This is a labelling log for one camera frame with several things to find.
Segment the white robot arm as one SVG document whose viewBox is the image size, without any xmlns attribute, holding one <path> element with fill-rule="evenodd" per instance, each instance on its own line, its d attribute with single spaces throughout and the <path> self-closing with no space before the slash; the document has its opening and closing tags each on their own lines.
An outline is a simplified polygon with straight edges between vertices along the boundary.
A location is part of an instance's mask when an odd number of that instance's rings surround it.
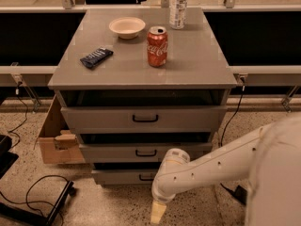
<svg viewBox="0 0 301 226">
<path fill-rule="evenodd" d="M 160 222 L 179 193 L 247 180 L 245 226 L 301 226 L 301 114 L 261 126 L 192 161 L 167 151 L 153 180 L 150 222 Z"/>
</svg>

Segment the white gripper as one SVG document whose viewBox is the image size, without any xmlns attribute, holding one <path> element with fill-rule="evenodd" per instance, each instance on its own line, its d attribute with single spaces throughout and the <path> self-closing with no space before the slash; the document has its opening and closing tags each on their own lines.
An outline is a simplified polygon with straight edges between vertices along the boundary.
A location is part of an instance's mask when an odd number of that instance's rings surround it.
<svg viewBox="0 0 301 226">
<path fill-rule="evenodd" d="M 151 205 L 150 222 L 159 224 L 166 211 L 165 203 L 170 203 L 175 198 L 175 195 L 166 196 L 155 187 L 151 189 L 151 194 L 154 201 Z"/>
</svg>

